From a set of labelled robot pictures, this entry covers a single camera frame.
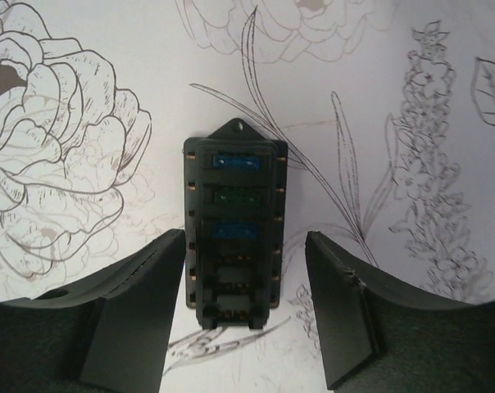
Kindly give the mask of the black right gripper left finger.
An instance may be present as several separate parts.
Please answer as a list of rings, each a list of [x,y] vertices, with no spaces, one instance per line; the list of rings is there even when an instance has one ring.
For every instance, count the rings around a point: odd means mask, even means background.
[[[183,233],[35,298],[0,302],[0,392],[157,392]]]

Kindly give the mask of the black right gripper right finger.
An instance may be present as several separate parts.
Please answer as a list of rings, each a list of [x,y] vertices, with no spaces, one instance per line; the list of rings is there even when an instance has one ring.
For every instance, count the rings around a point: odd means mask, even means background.
[[[421,290],[320,232],[305,254],[331,391],[495,392],[495,301]]]

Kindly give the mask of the black fuse box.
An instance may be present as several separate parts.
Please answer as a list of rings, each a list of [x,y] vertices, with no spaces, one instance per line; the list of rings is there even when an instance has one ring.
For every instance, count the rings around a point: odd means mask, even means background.
[[[288,145],[233,118],[183,153],[186,305],[205,330],[262,329],[280,302]]]

